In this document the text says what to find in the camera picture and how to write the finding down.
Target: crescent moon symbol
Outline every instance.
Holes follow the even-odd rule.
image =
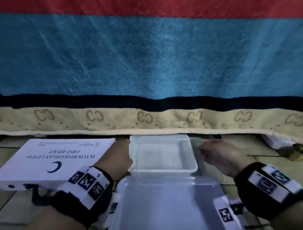
[[[53,170],[53,171],[47,171],[48,173],[57,172],[57,171],[61,168],[61,166],[62,166],[62,163],[61,163],[60,161],[55,161],[55,162],[53,162],[53,163],[57,163],[58,166],[57,166],[57,168],[56,168],[55,170]]]

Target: clear plastic container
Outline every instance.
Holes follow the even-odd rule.
[[[157,177],[143,185],[123,178],[116,191],[121,199],[109,230],[221,230],[213,200],[223,196],[208,177]]]
[[[202,144],[202,139],[193,138]],[[160,176],[190,176],[198,170],[197,161],[186,134],[131,136],[129,169],[141,183]]]

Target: person's left hand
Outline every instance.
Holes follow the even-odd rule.
[[[116,141],[94,166],[107,172],[114,181],[121,179],[133,163],[129,157],[129,144],[129,139]]]

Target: beige fabric border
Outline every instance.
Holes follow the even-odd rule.
[[[271,134],[303,144],[303,113],[284,109],[146,112],[131,108],[0,108],[0,134]]]

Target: white first aid box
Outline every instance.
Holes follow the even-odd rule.
[[[56,189],[82,166],[92,166],[115,142],[111,139],[30,139],[0,169],[0,188],[24,184]]]

